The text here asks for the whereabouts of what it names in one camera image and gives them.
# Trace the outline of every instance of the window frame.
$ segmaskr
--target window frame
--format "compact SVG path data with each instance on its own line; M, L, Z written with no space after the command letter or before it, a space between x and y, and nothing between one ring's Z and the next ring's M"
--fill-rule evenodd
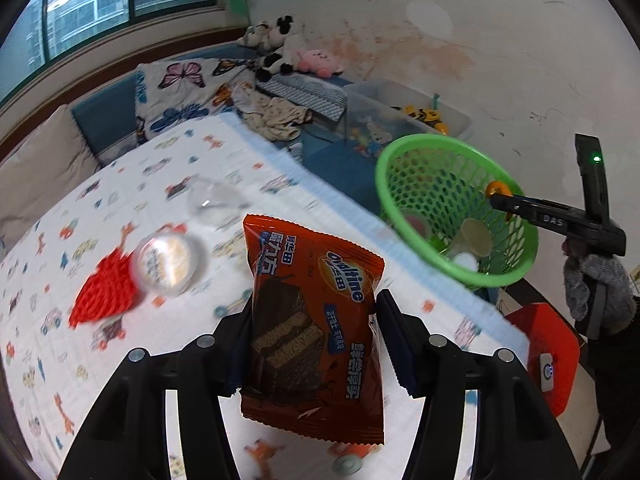
M101 31L94 36L91 36L87 40L83 40L78 44L66 49L64 52L57 54L54 57L50 56L49 50L49 35L48 35L48 23L47 23L47 6L49 4L49 0L42 0L42 27L40 32L40 42L42 44L42 52L44 56L44 63L41 67L37 68L29 74L25 79L23 79L18 85L16 85L3 99L0 100L0 109L2 109L20 90L22 90L25 86L27 86L30 82L40 76L43 72L47 71L49 68L59 63L61 60L65 59L68 56L71 56L73 53L81 50L95 41L99 41L111 34L116 32L120 32L121 30L126 30L126 28L138 25L140 23L148 22L150 20L154 20L157 18L161 18L164 16L168 16L169 14L177 14L179 12L185 12L187 10L196 10L196 9L205 9L207 7L215 7L218 4L218 0L204 0L202 2L190 2L186 4L181 4L174 7L165 7L164 9L153 10L151 12L146 12L143 14L136 15L136 7L135 0L128 0L129 3L129 12L128 18L125 22L120 23L119 25L115 25L114 27L108 28L107 30Z

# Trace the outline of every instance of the ovaltine logo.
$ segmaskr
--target ovaltine logo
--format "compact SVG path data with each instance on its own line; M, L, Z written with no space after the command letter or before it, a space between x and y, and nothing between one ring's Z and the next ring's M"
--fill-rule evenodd
M371 280L358 265L344 261L340 254L327 253L319 258L319 269L327 285L360 303L371 290Z

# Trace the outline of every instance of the plush toy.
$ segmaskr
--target plush toy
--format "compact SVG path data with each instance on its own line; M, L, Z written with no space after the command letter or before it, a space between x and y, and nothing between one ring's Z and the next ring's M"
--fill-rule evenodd
M273 54L259 60L260 68L255 76L258 81L267 82L275 74L290 74L298 69L302 53L306 52L306 43L301 34L292 34Z
M337 57L325 50L307 50L300 58L298 70L313 72L324 79L329 79L333 74L344 72Z
M258 81L267 82L275 74L313 72L319 77L329 79L334 73L343 72L337 57L325 50L309 50L301 34L292 34L273 54L258 62L260 68L255 73Z
M249 27L244 36L239 38L236 43L240 46L248 46L249 48L258 48L262 42L268 37L271 27L267 22L260 22L258 25Z
M291 33L292 24L293 18L291 16L278 18L276 26L273 27L262 40L262 48L266 52L272 52L283 47L287 36Z

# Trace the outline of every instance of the clear storage box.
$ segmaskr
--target clear storage box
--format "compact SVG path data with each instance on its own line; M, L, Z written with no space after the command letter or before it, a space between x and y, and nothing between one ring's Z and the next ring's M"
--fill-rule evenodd
M400 110L407 106L425 110L432 108L433 96L421 94L400 83L387 80L371 80L344 87L347 94L346 142L365 156L377 158L392 140L411 134L430 133L441 135L430 126L409 117ZM468 140L471 135L471 119L438 102L442 122L449 127L449 137Z

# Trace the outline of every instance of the orange snack wrapper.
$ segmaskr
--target orange snack wrapper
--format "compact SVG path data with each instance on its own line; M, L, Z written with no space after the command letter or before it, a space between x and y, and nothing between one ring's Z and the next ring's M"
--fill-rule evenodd
M242 414L313 438L383 444L372 317L382 258L265 216L244 218L244 238L255 281Z

